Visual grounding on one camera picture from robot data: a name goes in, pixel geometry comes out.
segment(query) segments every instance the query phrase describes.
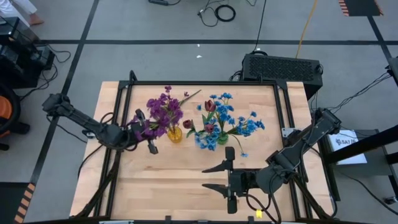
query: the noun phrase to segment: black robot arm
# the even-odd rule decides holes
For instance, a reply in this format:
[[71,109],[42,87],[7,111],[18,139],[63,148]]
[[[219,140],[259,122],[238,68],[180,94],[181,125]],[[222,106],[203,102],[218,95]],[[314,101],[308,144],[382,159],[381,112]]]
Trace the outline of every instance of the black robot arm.
[[326,134],[336,134],[340,130],[341,121],[329,110],[318,109],[310,126],[303,131],[294,131],[288,136],[288,146],[276,151],[266,159],[268,166],[262,169],[234,169],[234,148],[226,147],[226,160],[220,165],[202,172],[228,171],[228,186],[218,184],[203,184],[202,186],[215,190],[228,200],[228,213],[237,212],[236,197],[246,196],[249,189],[260,188],[264,193],[273,195],[282,184],[292,179],[302,191],[304,197],[313,207],[315,213],[322,219],[331,218],[312,197],[302,182],[303,177],[295,169],[302,163],[302,154],[307,152],[319,139]]
[[143,139],[136,138],[136,132],[143,133],[145,129],[145,116],[141,110],[136,110],[138,122],[129,123],[126,127],[119,127],[117,124],[99,123],[88,115],[75,109],[67,96],[57,93],[51,94],[43,103],[43,110],[47,116],[64,116],[81,127],[95,134],[99,143],[111,149],[123,150],[130,146],[136,147],[141,141],[148,140],[149,150],[152,154],[157,154],[158,150],[154,146],[151,138],[143,135]]

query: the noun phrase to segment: wooden table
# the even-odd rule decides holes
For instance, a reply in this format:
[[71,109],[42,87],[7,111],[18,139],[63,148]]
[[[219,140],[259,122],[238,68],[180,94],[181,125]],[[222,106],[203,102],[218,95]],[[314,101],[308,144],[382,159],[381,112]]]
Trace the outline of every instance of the wooden table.
[[[94,119],[99,120],[105,113],[114,108],[118,82],[103,82],[99,93]],[[193,119],[197,126],[201,126],[201,112],[196,109],[199,103],[203,104],[211,94],[231,93],[230,100],[235,108],[231,113],[234,117],[249,116],[251,111],[257,112],[257,119],[262,119],[266,130],[258,130],[248,138],[239,137],[244,150],[249,157],[238,155],[239,146],[234,139],[229,139],[227,146],[236,149],[235,168],[261,168],[267,166],[265,159],[275,150],[282,149],[280,126],[275,108],[274,91],[271,86],[172,86],[172,96],[182,98],[184,91],[193,93],[201,90],[183,106],[184,118]],[[302,83],[288,83],[290,104],[297,128],[305,128],[310,124],[310,112]],[[164,91],[161,85],[133,86],[129,118],[134,111],[141,108],[147,117],[146,102],[149,98],[156,98]],[[121,119],[123,105],[119,113]],[[238,199],[238,212],[230,215],[226,211],[226,200],[221,194],[206,189],[204,183],[227,184],[226,172],[203,174],[201,171],[218,165],[224,159],[224,147],[218,146],[215,152],[199,149],[193,140],[193,135],[184,138],[181,143],[172,143],[167,136],[154,141],[159,153],[149,153],[147,144],[140,144],[134,152],[124,152],[121,157],[112,219],[134,220],[164,220],[166,215],[171,215],[173,220],[224,220],[245,221],[248,216],[256,216],[246,204],[245,198]],[[89,140],[85,156],[98,147],[97,140]],[[103,166],[105,148],[95,154],[83,166],[77,184],[70,215],[77,214],[89,201],[98,188],[98,183]],[[304,156],[307,168],[308,189],[323,209],[333,213],[326,178],[321,159],[313,152]],[[251,190],[264,204],[267,195],[261,190]],[[292,199],[289,185],[283,185],[276,193],[283,221],[294,221]],[[105,213],[108,192],[103,196],[101,214]],[[276,217],[274,206],[269,211]],[[303,205],[300,212],[304,217]]]

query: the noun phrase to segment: person's foot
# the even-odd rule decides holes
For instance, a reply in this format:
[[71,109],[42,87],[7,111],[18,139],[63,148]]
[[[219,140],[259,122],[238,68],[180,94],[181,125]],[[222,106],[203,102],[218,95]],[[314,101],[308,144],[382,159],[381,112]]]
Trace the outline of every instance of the person's foot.
[[43,22],[44,21],[36,13],[33,13],[33,14],[30,15],[29,24],[31,26],[39,25],[39,24],[42,24]]

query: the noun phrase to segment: gray floor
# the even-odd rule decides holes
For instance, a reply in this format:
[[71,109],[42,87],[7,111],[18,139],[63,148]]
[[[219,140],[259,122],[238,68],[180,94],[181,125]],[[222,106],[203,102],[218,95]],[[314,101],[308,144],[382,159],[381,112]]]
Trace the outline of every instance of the gray floor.
[[[179,40],[179,39],[250,39],[257,37],[262,3],[251,7],[246,1],[229,0],[237,16],[233,22],[214,28],[205,27],[197,12],[204,0],[182,0],[173,7],[162,7],[146,0],[100,0],[89,40]],[[93,0],[32,0],[46,23],[32,29],[45,40],[79,40]],[[262,27],[263,40],[298,40],[312,0],[268,0]],[[378,0],[384,17],[375,17],[385,40],[398,40],[395,0]],[[214,18],[207,14],[209,23]],[[320,0],[308,27],[306,40],[377,40],[365,17],[345,17],[338,1]],[[76,45],[53,45],[69,50]],[[131,69],[140,80],[227,80],[253,45],[85,45],[68,92],[76,108],[93,115],[101,82],[126,79]],[[269,55],[294,57],[296,45],[259,45]],[[398,46],[389,46],[393,57]],[[318,94],[318,106],[335,106],[385,72],[387,60],[378,45],[304,45],[301,58],[320,60],[324,66],[324,86]],[[12,144],[0,152],[2,182],[28,182],[49,126],[41,103],[49,93],[60,92],[72,60],[57,64],[58,78],[50,88],[37,91],[26,99],[21,120],[32,125],[26,136],[9,136],[2,141]],[[365,95],[353,100],[337,115],[343,125],[353,129],[384,130],[398,123],[398,94],[393,79],[388,79]],[[73,133],[81,129],[61,119],[62,126]],[[57,129],[45,160],[26,222],[67,218],[76,187],[76,173],[83,159],[85,145]],[[397,152],[393,145],[389,152]],[[389,213],[356,182],[336,176],[342,201],[337,217],[347,221],[396,223]],[[360,178],[380,198],[393,194],[384,177]]]

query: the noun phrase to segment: yellow vase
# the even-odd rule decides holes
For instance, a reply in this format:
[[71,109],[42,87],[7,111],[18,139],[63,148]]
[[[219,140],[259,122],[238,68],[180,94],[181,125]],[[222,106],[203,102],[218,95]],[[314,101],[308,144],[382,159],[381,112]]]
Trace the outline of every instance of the yellow vase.
[[179,127],[174,127],[167,131],[167,136],[174,143],[179,143],[182,140],[182,131]]

